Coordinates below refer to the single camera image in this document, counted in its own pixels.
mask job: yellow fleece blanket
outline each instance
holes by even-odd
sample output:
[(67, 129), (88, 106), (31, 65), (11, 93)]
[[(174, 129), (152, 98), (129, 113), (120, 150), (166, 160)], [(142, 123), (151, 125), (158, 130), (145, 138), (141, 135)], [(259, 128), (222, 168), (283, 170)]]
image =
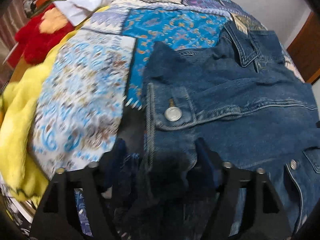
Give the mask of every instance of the yellow fleece blanket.
[(51, 49), (43, 63), (26, 70), (20, 82), (9, 83), (2, 94), (4, 120), (0, 128), (0, 173), (18, 201), (31, 199), (38, 206), (48, 186), (47, 178), (27, 153), (28, 134), (42, 83), (49, 76), (59, 49), (81, 26)]

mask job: patchwork quilt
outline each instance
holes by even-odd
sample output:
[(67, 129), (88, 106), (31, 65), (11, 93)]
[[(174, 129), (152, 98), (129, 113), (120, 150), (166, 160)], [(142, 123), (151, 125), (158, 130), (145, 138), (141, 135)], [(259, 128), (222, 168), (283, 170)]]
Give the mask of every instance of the patchwork quilt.
[(155, 41), (174, 50), (213, 47), (227, 21), (244, 33), (266, 29), (231, 0), (113, 0), (94, 13), (60, 50), (38, 101), (30, 151), (47, 176), (112, 149), (123, 105), (144, 106), (143, 71)]

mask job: silver snap button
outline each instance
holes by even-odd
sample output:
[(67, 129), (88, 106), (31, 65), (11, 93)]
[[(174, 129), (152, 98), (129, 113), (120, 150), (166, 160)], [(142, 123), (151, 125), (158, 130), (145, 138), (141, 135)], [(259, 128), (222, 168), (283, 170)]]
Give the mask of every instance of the silver snap button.
[(223, 167), (230, 169), (232, 167), (232, 163), (231, 162), (224, 162)]
[(64, 168), (58, 168), (58, 169), (56, 169), (56, 173), (57, 173), (57, 174), (62, 174), (62, 173), (64, 173), (64, 171), (65, 171)]
[(297, 169), (297, 163), (295, 160), (291, 160), (290, 161), (290, 167), (291, 169), (293, 169), (294, 171)]
[(169, 107), (164, 112), (164, 116), (170, 122), (175, 122), (175, 121), (179, 120), (182, 117), (182, 111), (180, 110), (180, 108), (178, 108), (176, 106), (172, 106), (172, 107)]
[(263, 168), (257, 168), (257, 173), (259, 174), (265, 174), (266, 171)]

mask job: metal button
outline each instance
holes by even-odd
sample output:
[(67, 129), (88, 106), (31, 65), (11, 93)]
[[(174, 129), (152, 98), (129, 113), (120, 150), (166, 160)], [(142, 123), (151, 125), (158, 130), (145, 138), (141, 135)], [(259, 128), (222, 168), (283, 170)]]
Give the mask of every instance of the metal button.
[(265, 174), (266, 171), (263, 168), (257, 168), (257, 173), (259, 174)]
[(291, 160), (290, 161), (290, 167), (291, 169), (293, 169), (294, 171), (297, 169), (297, 163), (295, 160)]
[(57, 173), (57, 174), (62, 174), (62, 173), (64, 173), (64, 171), (65, 171), (64, 168), (58, 168), (58, 169), (56, 169), (56, 173)]
[(230, 169), (232, 167), (232, 163), (231, 162), (224, 162), (223, 167)]
[(180, 108), (178, 108), (176, 106), (172, 106), (172, 107), (169, 107), (164, 112), (164, 116), (170, 122), (175, 122), (175, 121), (179, 120), (182, 117), (182, 111), (180, 110)]
[(98, 162), (90, 162), (89, 164), (88, 164), (88, 167), (89, 168), (95, 168), (95, 167), (97, 167), (98, 166)]

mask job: jacket seam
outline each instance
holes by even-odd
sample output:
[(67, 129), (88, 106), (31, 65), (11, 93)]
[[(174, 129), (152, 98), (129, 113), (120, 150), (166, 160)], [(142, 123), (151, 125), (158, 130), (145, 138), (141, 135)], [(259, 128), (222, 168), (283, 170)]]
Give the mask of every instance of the jacket seam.
[(294, 231), (294, 233), (296, 233), (299, 228), (300, 228), (300, 224), (301, 224), (301, 219), (302, 219), (302, 211), (303, 211), (303, 195), (302, 195), (302, 191), (301, 191), (301, 188), (298, 184), (298, 182), (296, 181), (296, 179), (293, 177), (288, 165), (286, 164), (285, 165), (286, 168), (287, 168), (287, 171), (289, 173), (289, 176), (291, 177), (293, 183), (295, 184), (296, 188), (298, 189), (298, 192), (299, 192), (299, 197), (300, 197), (300, 212), (299, 212), (299, 217), (298, 217), (298, 223), (297, 223), (297, 226), (296, 226), (296, 229)]
[(153, 84), (150, 83), (148, 84), (148, 87), (147, 87), (147, 109), (146, 109), (146, 121), (147, 121), (147, 153), (149, 155), (149, 166), (152, 167), (152, 164), (153, 164), (153, 157), (154, 157), (154, 145), (155, 145), (155, 142), (154, 142), (154, 133), (155, 133), (155, 124), (154, 124), (154, 121), (153, 121), (153, 118), (152, 118), (152, 98), (153, 98), (153, 95), (151, 95), (151, 90), (152, 90), (152, 87)]
[(192, 118), (193, 118), (193, 120), (197, 120), (196, 112), (195, 112), (194, 107), (192, 105), (192, 102), (191, 102), (191, 99), (189, 97), (188, 91), (187, 91), (186, 87), (184, 87), (184, 89), (185, 89), (185, 92), (186, 92), (185, 96), (187, 98), (187, 101), (188, 101), (188, 104), (189, 104), (189, 107), (190, 107), (190, 110), (191, 110), (191, 113), (192, 113)]
[[(239, 117), (242, 117), (243, 115), (245, 114), (251, 114), (251, 113), (254, 113), (256, 111), (259, 111), (261, 109), (264, 109), (264, 108), (268, 108), (268, 107), (289, 107), (289, 106), (302, 106), (302, 107), (305, 107), (307, 109), (309, 109), (310, 111), (313, 111), (313, 110), (317, 110), (317, 108), (314, 108), (314, 109), (311, 109), (303, 104), (290, 104), (290, 105), (285, 105), (285, 106), (281, 106), (281, 105), (266, 105), (266, 106), (260, 106), (254, 110), (251, 110), (251, 111), (247, 111), (247, 112), (243, 112), (243, 113), (234, 113), (236, 115), (238, 115)], [(162, 130), (168, 130), (168, 131), (173, 131), (173, 130), (182, 130), (184, 128), (189, 128), (189, 127), (193, 127), (193, 126), (196, 126), (196, 125), (199, 125), (199, 124), (203, 124), (203, 123), (207, 123), (207, 122), (212, 122), (214, 120), (217, 120), (217, 119), (221, 119), (223, 117), (226, 117), (226, 116), (230, 116), (232, 115), (231, 112), (229, 113), (225, 113), (225, 114), (222, 114), (222, 115), (219, 115), (219, 116), (215, 116), (215, 117), (212, 117), (212, 118), (207, 118), (207, 119), (203, 119), (201, 121), (195, 121), (195, 122), (188, 122), (186, 124), (183, 124), (183, 125), (179, 125), (179, 126), (167, 126), (167, 125), (161, 125), (161, 126), (157, 126), (159, 129), (162, 129)]]
[(259, 58), (261, 61), (272, 62), (272, 63), (273, 63), (273, 62), (283, 61), (283, 60), (284, 60), (284, 56), (283, 56), (282, 53), (281, 53), (282, 56), (279, 57), (279, 58), (271, 58), (271, 57), (270, 57), (270, 58), (263, 58), (264, 56), (263, 56), (263, 54), (262, 54), (262, 52), (261, 52), (261, 50), (260, 50), (260, 47), (258, 46), (258, 42), (257, 42), (257, 39), (256, 39), (254, 33), (253, 33), (253, 32), (249, 32), (248, 36), (249, 36), (249, 38), (250, 38), (251, 44), (253, 45), (255, 51), (257, 51), (258, 58)]
[(231, 45), (233, 45), (233, 42), (228, 37), (226, 37), (225, 35), (221, 36), (220, 38), (225, 38), (226, 40), (228, 40), (231, 43)]
[(246, 55), (241, 43), (237, 40), (236, 35), (234, 34), (232, 28), (227, 24), (225, 24), (225, 29), (226, 31), (229, 33), (231, 39), (233, 40), (237, 51), (239, 53), (240, 56), (240, 61), (242, 63), (242, 67), (246, 67), (247, 65), (249, 65), (258, 55), (255, 51), (253, 51), (252, 53), (250, 53), (249, 55)]

